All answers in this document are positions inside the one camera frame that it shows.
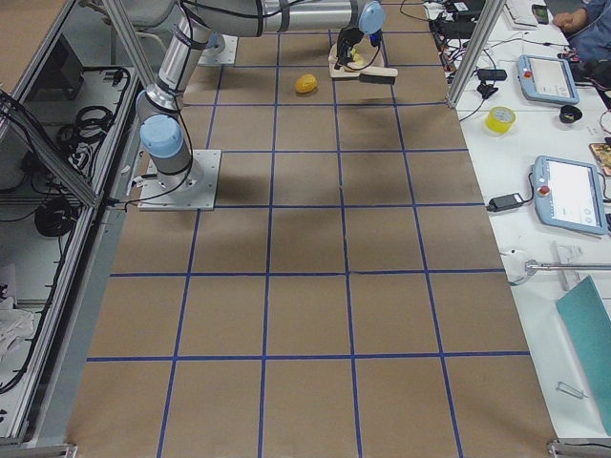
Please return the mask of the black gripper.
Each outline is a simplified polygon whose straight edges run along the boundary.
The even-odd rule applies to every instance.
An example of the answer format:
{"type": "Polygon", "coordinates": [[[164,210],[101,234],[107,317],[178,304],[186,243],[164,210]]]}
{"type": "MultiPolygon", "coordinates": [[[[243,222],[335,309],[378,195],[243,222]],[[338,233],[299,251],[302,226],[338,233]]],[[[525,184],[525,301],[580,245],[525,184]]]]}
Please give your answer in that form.
{"type": "Polygon", "coordinates": [[[351,50],[363,39],[363,33],[358,28],[348,27],[340,30],[337,39],[336,68],[347,64],[347,57],[351,57],[351,50]]]}

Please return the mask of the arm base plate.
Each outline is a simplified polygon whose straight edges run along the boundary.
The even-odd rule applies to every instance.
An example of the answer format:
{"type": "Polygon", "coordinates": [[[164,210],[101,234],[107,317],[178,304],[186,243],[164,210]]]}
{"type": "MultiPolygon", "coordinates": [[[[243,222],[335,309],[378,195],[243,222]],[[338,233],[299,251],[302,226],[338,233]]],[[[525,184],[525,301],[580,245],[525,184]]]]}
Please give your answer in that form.
{"type": "Polygon", "coordinates": [[[236,62],[239,38],[237,36],[213,32],[208,38],[206,48],[201,54],[200,67],[232,66],[236,62]]]}
{"type": "Polygon", "coordinates": [[[220,150],[194,150],[188,174],[173,177],[159,174],[152,159],[142,181],[137,207],[141,211],[212,211],[215,208],[220,150]]]}

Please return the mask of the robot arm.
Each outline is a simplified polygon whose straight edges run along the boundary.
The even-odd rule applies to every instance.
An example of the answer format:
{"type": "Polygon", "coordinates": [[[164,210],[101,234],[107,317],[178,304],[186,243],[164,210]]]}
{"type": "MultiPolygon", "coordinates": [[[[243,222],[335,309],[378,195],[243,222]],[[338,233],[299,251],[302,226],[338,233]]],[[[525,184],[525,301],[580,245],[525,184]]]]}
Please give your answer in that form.
{"type": "Polygon", "coordinates": [[[385,83],[397,76],[394,69],[357,63],[352,53],[364,37],[375,49],[381,47],[386,14],[377,1],[183,1],[180,9],[158,75],[137,98],[140,140],[164,192],[189,189],[200,180],[179,115],[184,91],[215,33],[259,37],[267,31],[337,29],[332,76],[385,83]]]}

